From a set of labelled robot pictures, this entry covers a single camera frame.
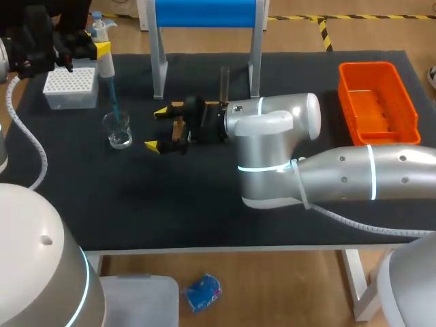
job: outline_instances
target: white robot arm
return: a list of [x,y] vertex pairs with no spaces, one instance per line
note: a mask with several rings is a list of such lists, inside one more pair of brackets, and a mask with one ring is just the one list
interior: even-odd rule
[[103,326],[102,285],[56,209],[0,184],[0,326]]
[[349,146],[291,160],[301,141],[320,133],[310,93],[230,102],[225,126],[236,143],[243,201],[253,208],[436,194],[436,150],[423,146]]
[[436,234],[415,240],[382,262],[376,283],[391,327],[433,327],[436,322]]

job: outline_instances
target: blue plastic bag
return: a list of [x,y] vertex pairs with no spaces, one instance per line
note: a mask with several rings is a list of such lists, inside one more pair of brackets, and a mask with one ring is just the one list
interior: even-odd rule
[[222,291],[218,279],[205,274],[199,281],[192,284],[191,287],[185,288],[183,293],[192,311],[197,313],[214,303]]

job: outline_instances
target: clear liquid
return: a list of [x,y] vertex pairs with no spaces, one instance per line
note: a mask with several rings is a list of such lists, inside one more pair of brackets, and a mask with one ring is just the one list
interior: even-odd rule
[[132,142],[130,131],[118,131],[109,136],[112,148],[120,150],[127,148]]

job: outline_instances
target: orange plastic tray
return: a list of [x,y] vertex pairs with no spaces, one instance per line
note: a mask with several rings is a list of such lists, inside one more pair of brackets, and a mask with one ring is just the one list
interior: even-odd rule
[[343,63],[339,75],[339,99],[354,145],[421,142],[418,114],[393,64]]

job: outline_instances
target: blue chair back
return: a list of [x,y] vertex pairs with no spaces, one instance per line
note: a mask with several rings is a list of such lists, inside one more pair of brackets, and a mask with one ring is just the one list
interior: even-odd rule
[[155,0],[157,27],[254,28],[256,0]]

